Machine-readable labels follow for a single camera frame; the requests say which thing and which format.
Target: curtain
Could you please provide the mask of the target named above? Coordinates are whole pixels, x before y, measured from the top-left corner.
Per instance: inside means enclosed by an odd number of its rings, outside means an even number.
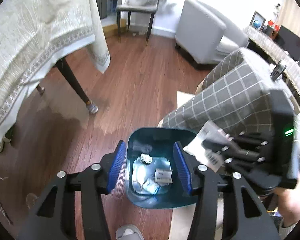
[[[300,7],[295,0],[284,0],[275,24],[283,25],[300,37]]]

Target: reddish brown wood floor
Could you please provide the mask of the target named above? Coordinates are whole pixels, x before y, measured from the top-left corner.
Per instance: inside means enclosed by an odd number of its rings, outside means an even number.
[[[98,106],[89,115],[83,102],[57,69],[52,69],[41,85],[42,97],[35,90],[23,103],[11,145],[0,154],[0,201],[14,225],[0,217],[16,236],[28,210],[26,195],[40,195],[44,186],[60,170],[84,170],[113,152],[117,142],[127,141],[136,128],[156,126],[176,108],[177,90],[194,93],[208,71],[196,71],[174,49],[171,39],[125,35],[107,39],[111,63],[105,74],[93,67],[84,49],[66,60],[77,79]],[[84,239],[76,199],[77,237]],[[117,228],[134,224],[145,240],[168,239],[172,210],[147,210],[134,206],[125,196],[124,174],[116,189],[103,197],[112,239]]]

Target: teal trash can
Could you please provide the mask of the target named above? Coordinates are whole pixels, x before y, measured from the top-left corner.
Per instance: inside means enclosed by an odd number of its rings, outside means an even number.
[[[197,196],[184,192],[173,159],[173,144],[187,146],[196,136],[190,130],[144,127],[134,131],[127,145],[126,194],[136,206],[150,209],[176,208],[194,204]],[[146,164],[140,155],[149,153],[152,162]],[[172,170],[172,184],[162,185],[155,195],[145,190],[148,178],[154,180],[156,169]]]

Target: blue globe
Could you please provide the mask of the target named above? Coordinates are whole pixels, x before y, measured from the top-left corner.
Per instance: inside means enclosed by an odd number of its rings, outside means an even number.
[[[255,20],[252,25],[255,28],[259,28],[261,26],[261,24],[260,24],[260,22],[258,20]]]

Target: television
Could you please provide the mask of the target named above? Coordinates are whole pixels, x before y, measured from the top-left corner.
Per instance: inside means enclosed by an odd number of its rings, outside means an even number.
[[[294,60],[300,57],[300,38],[286,27],[281,26],[276,38],[274,39],[283,50],[289,52]]]

